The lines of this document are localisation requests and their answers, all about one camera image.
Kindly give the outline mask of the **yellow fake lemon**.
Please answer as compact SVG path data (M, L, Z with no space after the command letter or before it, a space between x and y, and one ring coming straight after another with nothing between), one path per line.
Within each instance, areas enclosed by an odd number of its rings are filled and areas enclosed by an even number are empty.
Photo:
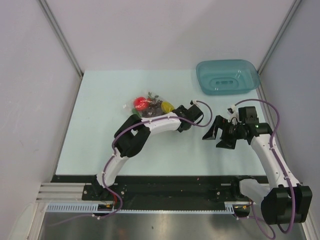
M167 102L167 101L163 101L163 102L161 103L161 110L162 110L165 114L168 114L168 113L172 112L174 109L175 109L175 107L174 107L171 103L169 103L169 102Z

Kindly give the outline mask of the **clear zip top bag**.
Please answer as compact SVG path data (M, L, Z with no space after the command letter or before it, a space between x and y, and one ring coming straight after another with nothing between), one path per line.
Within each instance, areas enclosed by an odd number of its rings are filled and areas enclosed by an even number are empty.
M123 109L140 118L154 118L166 115L176 108L161 95L145 90L127 101Z

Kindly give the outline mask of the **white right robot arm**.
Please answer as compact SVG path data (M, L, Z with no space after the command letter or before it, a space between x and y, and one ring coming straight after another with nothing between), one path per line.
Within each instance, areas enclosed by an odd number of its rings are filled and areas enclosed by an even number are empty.
M263 219L267 224L280 225L306 221L312 200L309 186L302 185L290 172L278 147L271 140L272 129L258 118L244 118L232 124L226 118L215 117L203 140L214 140L222 130L217 148L233 150L238 140L246 140L257 154L266 173L269 189L253 178L241 180L230 188L231 196L242 201L250 198L260 205Z

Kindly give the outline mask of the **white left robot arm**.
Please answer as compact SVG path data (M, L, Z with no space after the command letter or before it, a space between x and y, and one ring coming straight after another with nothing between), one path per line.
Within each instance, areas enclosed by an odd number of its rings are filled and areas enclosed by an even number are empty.
M93 194L100 200L110 196L111 188L121 168L129 158L136 156L152 135L167 131L183 132L192 125L199 126L204 117L201 109L193 104L190 108L179 106L171 112L154 117L131 115L114 134L111 144L113 153L102 172L92 181Z

